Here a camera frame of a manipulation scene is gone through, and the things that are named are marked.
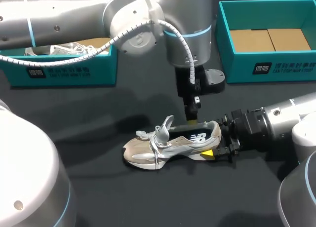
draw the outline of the shoe sole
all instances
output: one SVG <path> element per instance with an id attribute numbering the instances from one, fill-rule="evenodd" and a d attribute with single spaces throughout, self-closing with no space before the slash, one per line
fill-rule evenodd
<path id="1" fill-rule="evenodd" d="M 193 160 L 200 160 L 200 161 L 214 160 L 213 157 L 202 155 L 201 153 L 196 153 L 196 154 L 190 153 L 190 154 L 182 154 L 182 155 L 184 155 L 190 159 L 193 159 Z M 133 163 L 133 162 L 129 162 L 129 161 L 128 161 L 128 163 L 130 163 L 131 165 L 136 166 L 138 168 L 141 168 L 141 169 L 157 170 L 157 169 L 161 169 L 167 163 L 168 160 L 158 162 L 157 167 L 155 164 L 137 164 L 137 163 Z"/>

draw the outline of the cardboard box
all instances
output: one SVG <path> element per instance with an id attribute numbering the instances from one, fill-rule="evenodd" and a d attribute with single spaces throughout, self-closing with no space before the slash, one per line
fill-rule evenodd
<path id="1" fill-rule="evenodd" d="M 95 38 L 79 41 L 85 46 L 99 48 L 109 38 Z M 115 85 L 117 76 L 117 51 L 111 46 L 108 54 L 76 63 L 53 68 L 32 68 L 0 61 L 0 69 L 11 86 L 97 86 Z M 54 62 L 78 57 L 77 55 L 24 56 L 25 49 L 3 50 L 1 55 L 33 62 Z"/>
<path id="2" fill-rule="evenodd" d="M 228 83 L 316 80 L 316 1 L 222 1 L 215 30 Z"/>

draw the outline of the shoe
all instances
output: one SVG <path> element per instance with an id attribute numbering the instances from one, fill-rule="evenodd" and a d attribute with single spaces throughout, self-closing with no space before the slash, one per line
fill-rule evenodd
<path id="1" fill-rule="evenodd" d="M 168 116 L 151 133 L 137 131 L 137 137 L 124 146 L 124 159 L 142 169 L 161 169 L 179 154 L 194 160 L 214 159 L 201 153 L 218 147 L 222 132 L 217 122 L 171 127 L 173 120 Z"/>
<path id="2" fill-rule="evenodd" d="M 85 55 L 95 52 L 96 48 L 92 45 L 85 46 L 77 42 L 66 43 L 61 45 L 41 46 L 34 48 L 26 48 L 25 56 L 38 56 L 38 55 Z M 100 53 L 101 55 L 109 54 L 107 51 Z"/>

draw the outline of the shoe tongue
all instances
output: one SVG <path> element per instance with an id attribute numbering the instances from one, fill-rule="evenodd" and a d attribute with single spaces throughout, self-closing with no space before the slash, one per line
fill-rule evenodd
<path id="1" fill-rule="evenodd" d="M 159 143 L 167 143 L 169 141 L 169 132 L 172 122 L 174 120 L 174 116 L 168 116 L 163 122 L 162 126 L 159 129 L 156 129 L 156 140 Z"/>

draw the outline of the teal box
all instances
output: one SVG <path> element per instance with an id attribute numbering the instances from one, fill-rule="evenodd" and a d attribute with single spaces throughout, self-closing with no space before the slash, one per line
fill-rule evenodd
<path id="1" fill-rule="evenodd" d="M 78 56 L 41 55 L 24 56 L 25 49 L 4 50 L 0 54 L 33 62 L 54 62 Z M 0 69 L 11 86 L 99 86 L 115 85 L 117 77 L 117 50 L 111 46 L 109 54 L 69 66 L 32 68 L 0 61 Z"/>
<path id="2" fill-rule="evenodd" d="M 311 50 L 237 53 L 230 34 L 287 28 L 301 29 Z M 222 1 L 215 37 L 227 83 L 316 80 L 315 0 Z"/>

